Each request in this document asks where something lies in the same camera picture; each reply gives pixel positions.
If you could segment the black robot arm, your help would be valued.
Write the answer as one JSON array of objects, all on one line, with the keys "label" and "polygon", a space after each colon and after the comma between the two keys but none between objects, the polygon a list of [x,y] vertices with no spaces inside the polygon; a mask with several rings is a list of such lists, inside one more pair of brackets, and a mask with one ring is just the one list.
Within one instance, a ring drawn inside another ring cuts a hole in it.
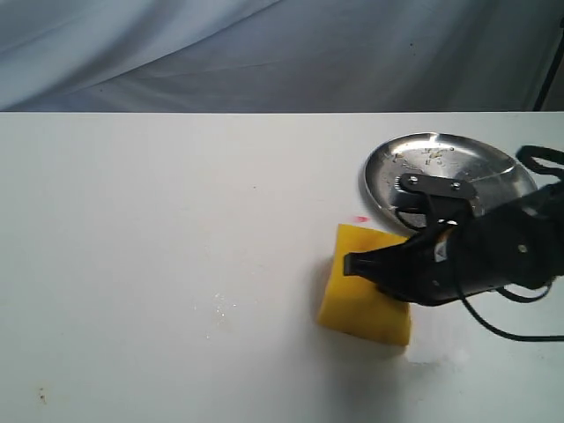
[{"label": "black robot arm", "polygon": [[563,273],[563,185],[546,185],[477,218],[434,224],[395,246],[349,252],[343,265],[345,276],[427,307],[508,285],[542,288]]}]

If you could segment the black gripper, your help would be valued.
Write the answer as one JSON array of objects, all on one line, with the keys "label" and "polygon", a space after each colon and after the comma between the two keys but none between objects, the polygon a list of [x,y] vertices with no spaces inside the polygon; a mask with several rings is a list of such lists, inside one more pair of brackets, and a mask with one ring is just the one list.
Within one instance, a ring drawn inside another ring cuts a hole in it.
[{"label": "black gripper", "polygon": [[378,289],[403,302],[438,307],[459,300],[454,287],[455,263],[450,257],[439,261],[435,251],[441,243],[471,227],[469,222],[441,225],[415,234],[407,241],[372,252],[351,252],[344,256],[343,275],[375,278]]}]

